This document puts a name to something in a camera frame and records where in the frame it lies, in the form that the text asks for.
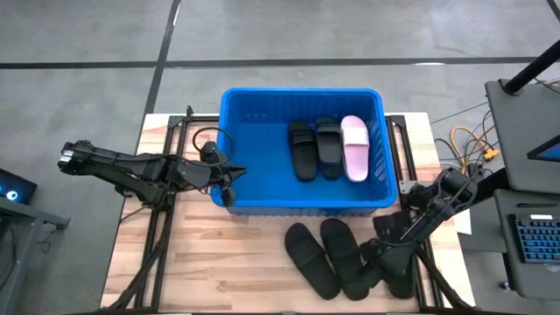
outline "computer screen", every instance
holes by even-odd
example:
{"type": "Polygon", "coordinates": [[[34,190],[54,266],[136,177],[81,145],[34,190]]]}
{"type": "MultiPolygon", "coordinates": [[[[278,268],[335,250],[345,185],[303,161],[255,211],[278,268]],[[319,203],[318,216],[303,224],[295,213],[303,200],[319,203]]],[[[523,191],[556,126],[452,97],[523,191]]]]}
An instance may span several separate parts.
{"type": "Polygon", "coordinates": [[[553,137],[546,143],[527,153],[530,159],[560,162],[560,135],[553,137]]]}
{"type": "Polygon", "coordinates": [[[28,204],[37,185],[31,181],[0,169],[0,197],[28,204]]]}

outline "pink slipper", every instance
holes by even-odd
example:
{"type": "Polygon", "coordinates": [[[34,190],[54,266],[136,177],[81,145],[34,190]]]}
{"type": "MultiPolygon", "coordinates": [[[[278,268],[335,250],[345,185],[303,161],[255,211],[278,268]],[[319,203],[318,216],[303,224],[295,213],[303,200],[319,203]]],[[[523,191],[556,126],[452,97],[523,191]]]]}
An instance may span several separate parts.
{"type": "Polygon", "coordinates": [[[359,117],[349,115],[342,119],[340,129],[346,175],[353,182],[364,181],[368,177],[368,128],[359,117]]]}

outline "blue plastic basket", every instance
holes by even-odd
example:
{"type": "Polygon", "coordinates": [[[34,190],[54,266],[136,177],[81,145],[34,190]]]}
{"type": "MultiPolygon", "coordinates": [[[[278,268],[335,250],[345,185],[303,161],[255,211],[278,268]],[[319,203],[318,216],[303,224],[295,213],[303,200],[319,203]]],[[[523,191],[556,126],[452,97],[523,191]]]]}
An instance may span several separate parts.
{"type": "MultiPolygon", "coordinates": [[[[231,161],[247,167],[233,183],[237,200],[227,210],[246,215],[369,215],[396,200],[396,179],[383,117],[382,99],[372,89],[235,87],[221,99],[220,128],[234,139],[231,161]],[[321,116],[355,115],[369,131],[369,176],[361,183],[342,176],[329,181],[318,170],[308,183],[293,171],[288,123],[313,128],[321,116]]],[[[229,154],[221,133],[218,149],[229,154]]],[[[213,202],[223,207],[214,188],[213,202]]]]}

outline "electronic device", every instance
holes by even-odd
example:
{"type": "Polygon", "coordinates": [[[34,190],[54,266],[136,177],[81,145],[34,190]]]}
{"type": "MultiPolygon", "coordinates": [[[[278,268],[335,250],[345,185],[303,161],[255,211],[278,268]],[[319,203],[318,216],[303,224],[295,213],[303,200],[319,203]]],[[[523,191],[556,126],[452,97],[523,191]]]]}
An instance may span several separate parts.
{"type": "Polygon", "coordinates": [[[560,264],[560,216],[511,214],[509,220],[522,262],[560,264]]]}
{"type": "Polygon", "coordinates": [[[0,197],[27,205],[36,189],[37,184],[0,169],[0,197]]]}
{"type": "Polygon", "coordinates": [[[560,135],[553,137],[527,153],[527,158],[560,162],[560,135]]]}

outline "black stand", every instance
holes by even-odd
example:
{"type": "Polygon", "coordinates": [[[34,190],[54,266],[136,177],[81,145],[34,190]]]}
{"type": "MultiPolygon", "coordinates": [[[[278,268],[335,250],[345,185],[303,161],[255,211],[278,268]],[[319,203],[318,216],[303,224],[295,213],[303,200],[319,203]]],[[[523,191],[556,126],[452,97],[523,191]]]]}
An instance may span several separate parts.
{"type": "Polygon", "coordinates": [[[12,314],[25,272],[32,259],[32,249],[39,240],[44,223],[53,224],[57,229],[68,228],[70,219],[59,217],[32,206],[27,206],[0,197],[0,215],[5,228],[17,230],[16,259],[13,270],[0,290],[0,314],[12,314]]]}

